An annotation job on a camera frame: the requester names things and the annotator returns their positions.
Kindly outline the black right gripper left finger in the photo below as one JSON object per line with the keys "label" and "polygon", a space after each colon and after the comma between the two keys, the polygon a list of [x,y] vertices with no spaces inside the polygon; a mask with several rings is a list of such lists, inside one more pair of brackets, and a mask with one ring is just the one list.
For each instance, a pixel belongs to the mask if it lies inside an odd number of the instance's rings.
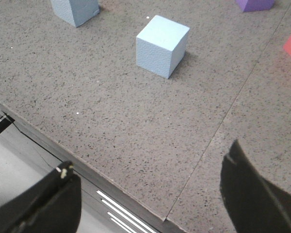
{"label": "black right gripper left finger", "polygon": [[75,233],[81,219],[81,179],[71,161],[0,207],[0,233]]}

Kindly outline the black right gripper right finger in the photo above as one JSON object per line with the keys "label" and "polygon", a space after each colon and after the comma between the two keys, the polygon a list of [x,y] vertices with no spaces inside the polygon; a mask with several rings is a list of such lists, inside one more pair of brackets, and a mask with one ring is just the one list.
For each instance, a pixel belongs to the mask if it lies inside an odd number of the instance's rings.
{"label": "black right gripper right finger", "polygon": [[291,195],[262,177],[238,140],[224,156],[220,192],[238,233],[291,233]]}

